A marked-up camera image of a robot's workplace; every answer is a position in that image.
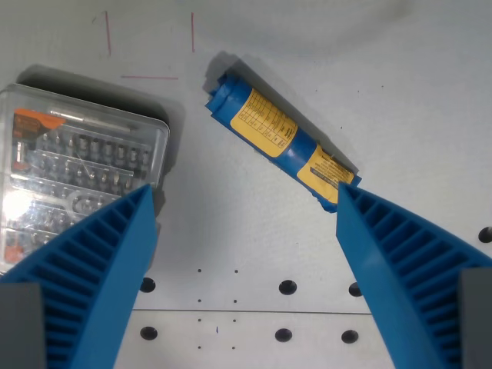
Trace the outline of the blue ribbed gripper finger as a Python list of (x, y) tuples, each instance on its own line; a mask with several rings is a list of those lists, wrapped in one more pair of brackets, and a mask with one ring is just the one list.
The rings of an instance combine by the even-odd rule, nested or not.
[(489, 256), (349, 184), (336, 236), (395, 367), (491, 366)]
[(106, 205), (20, 261), (3, 283), (41, 289), (49, 368), (112, 368), (157, 244), (150, 185)]

